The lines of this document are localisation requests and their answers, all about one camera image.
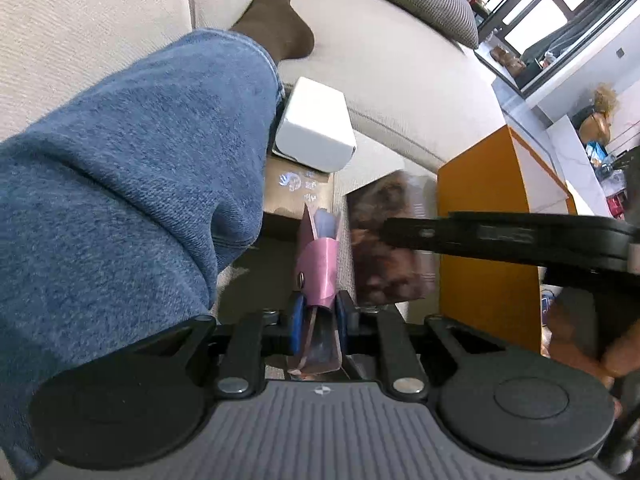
grey base plate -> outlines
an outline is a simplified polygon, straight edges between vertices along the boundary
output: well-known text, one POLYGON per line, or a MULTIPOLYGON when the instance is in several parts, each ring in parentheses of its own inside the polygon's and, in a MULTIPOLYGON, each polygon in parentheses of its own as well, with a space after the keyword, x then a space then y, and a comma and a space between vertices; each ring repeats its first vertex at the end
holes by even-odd
POLYGON ((421 404, 375 383, 270 381, 259 396, 222 402, 204 430, 156 462, 88 471, 54 462, 38 480, 600 480, 593 462, 525 472, 482 462, 442 432, 421 404))

black circular pad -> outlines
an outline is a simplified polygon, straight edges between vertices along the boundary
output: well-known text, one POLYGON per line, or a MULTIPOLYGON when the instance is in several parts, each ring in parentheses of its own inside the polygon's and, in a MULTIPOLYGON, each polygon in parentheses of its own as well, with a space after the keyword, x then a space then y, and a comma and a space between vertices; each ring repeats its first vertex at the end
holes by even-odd
POLYGON ((34 439, 59 462, 119 469, 183 444, 205 411, 204 394, 170 359, 122 354, 47 381, 30 407, 34 439))
POLYGON ((562 413, 569 404, 569 395, 562 386, 536 377, 504 381, 496 387, 494 397, 505 412, 538 420, 562 413))
POLYGON ((614 418, 595 378, 515 348, 463 358, 442 387, 438 412, 472 448, 520 465, 593 456, 614 418))

beige sofa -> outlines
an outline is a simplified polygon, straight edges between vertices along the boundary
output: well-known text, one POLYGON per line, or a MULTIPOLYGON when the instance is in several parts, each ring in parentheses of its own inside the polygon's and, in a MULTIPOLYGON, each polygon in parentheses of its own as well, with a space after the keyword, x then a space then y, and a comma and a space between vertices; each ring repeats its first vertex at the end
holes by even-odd
MULTIPOLYGON (((194 27, 251 0, 0 0, 0 139, 194 27)), ((431 171, 504 124, 472 53, 385 0, 292 0, 316 36, 285 61, 342 90, 356 130, 431 171)))

white box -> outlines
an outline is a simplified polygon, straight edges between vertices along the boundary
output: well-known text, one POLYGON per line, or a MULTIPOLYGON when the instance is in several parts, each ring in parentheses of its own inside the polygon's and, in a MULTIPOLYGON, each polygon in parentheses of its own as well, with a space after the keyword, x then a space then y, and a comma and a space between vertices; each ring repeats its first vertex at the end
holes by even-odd
POLYGON ((356 151, 344 94, 306 77, 298 79, 272 151, 323 173, 344 168, 356 151))

small logo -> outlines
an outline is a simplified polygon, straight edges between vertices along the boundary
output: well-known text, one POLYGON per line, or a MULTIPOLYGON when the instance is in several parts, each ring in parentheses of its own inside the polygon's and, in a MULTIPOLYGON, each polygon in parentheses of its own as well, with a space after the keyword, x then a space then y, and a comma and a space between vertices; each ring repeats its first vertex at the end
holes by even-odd
POLYGON ((329 395, 331 393, 331 388, 329 388, 325 384, 321 384, 314 390, 314 393, 318 394, 321 397, 325 395, 329 395))
POLYGON ((492 242, 514 242, 516 244, 533 244, 536 241, 535 231, 524 227, 502 227, 481 225, 478 238, 492 242))
POLYGON ((279 184, 289 186, 289 191, 297 191, 302 187, 302 179, 297 173, 283 173, 280 175, 279 184))

